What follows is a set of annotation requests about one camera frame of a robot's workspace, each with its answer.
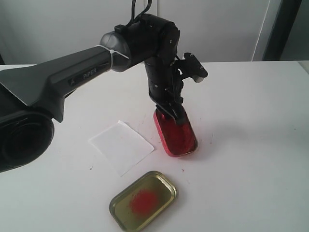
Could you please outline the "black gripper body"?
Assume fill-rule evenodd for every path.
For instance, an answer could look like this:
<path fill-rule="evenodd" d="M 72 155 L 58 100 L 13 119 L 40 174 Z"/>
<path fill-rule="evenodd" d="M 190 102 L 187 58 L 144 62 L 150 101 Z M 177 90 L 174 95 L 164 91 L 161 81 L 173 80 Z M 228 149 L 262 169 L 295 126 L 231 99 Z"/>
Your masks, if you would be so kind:
<path fill-rule="evenodd" d="M 181 91 L 183 81 L 176 68 L 165 65 L 158 57 L 151 57 L 145 62 L 148 77 L 149 96 L 155 104 L 183 103 Z"/>

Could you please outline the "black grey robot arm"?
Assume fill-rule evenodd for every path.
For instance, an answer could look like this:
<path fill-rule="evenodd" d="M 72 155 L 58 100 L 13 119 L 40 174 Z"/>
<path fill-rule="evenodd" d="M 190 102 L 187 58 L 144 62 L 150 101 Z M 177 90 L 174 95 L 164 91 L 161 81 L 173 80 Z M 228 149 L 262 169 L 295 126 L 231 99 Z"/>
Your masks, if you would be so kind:
<path fill-rule="evenodd" d="M 166 19 L 143 14 L 106 33 L 99 45 L 34 66 L 0 72 L 0 170 L 37 159 L 61 122 L 64 101 L 77 88 L 107 71 L 124 72 L 144 62 L 149 95 L 158 110 L 185 122 L 176 71 L 180 31 Z"/>

